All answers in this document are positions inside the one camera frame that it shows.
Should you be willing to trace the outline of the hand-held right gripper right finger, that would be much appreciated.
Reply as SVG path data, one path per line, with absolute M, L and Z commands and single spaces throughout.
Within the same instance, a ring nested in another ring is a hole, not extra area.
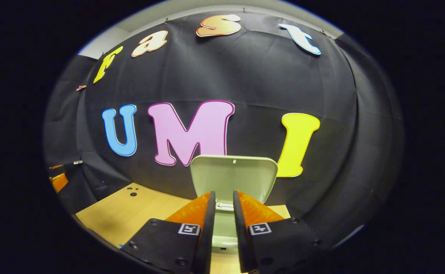
M 302 219 L 284 218 L 242 191 L 233 192 L 240 271 L 304 274 L 324 254 L 324 241 Z

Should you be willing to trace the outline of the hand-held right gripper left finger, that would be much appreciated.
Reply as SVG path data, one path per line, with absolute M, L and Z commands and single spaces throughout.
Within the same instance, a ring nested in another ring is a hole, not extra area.
M 121 251 L 154 274 L 208 274 L 215 206 L 208 191 L 166 220 L 151 218 Z

